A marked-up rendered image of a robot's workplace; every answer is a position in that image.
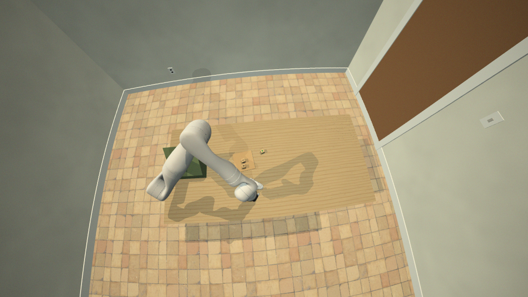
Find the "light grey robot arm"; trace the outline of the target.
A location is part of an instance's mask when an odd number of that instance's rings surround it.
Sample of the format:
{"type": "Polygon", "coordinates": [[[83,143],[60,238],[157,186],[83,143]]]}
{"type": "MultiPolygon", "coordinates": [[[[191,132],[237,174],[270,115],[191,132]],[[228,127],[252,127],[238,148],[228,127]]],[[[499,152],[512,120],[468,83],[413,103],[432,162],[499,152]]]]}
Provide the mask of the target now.
{"type": "Polygon", "coordinates": [[[147,187],[147,194],[159,201],[167,199],[195,157],[231,187],[238,186],[234,194],[239,201],[246,202],[254,198],[256,182],[243,175],[230,161],[215,155],[207,145],[210,138],[211,126],[208,122],[197,119],[189,123],[179,137],[180,143],[163,165],[162,172],[147,187]]]}

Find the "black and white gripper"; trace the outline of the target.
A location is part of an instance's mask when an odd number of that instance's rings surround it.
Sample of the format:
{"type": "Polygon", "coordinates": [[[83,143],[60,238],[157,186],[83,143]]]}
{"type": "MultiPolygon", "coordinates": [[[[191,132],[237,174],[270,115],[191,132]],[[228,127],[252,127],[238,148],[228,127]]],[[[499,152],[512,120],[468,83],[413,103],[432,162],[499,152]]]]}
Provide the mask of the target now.
{"type": "MultiPolygon", "coordinates": [[[[250,178],[250,179],[254,180],[253,178],[250,178]]],[[[257,184],[257,189],[263,189],[264,186],[263,186],[261,183],[257,182],[256,180],[254,180],[254,181],[255,181],[256,184],[257,184]]],[[[256,191],[255,191],[255,192],[256,192],[256,191]]],[[[249,201],[249,202],[251,202],[251,201],[255,202],[255,201],[257,200],[257,197],[258,197],[258,196],[259,196],[259,193],[256,192],[255,197],[254,197],[253,199],[248,200],[248,201],[249,201]]]]}

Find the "tan flat mat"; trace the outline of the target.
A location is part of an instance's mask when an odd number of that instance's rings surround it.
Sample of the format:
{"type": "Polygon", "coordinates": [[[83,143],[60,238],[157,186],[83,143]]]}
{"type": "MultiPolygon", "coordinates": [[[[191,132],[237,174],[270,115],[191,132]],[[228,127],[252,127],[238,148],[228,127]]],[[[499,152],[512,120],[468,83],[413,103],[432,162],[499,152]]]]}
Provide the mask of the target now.
{"type": "Polygon", "coordinates": [[[234,159],[234,165],[237,167],[237,169],[240,172],[247,171],[247,170],[255,168],[253,155],[252,155],[251,150],[250,151],[246,151],[246,152],[240,152],[238,154],[233,154],[233,159],[234,159]],[[241,161],[242,158],[245,158],[245,160],[246,160],[246,162],[243,163],[243,164],[246,164],[246,168],[242,168],[242,161],[241,161]]]}

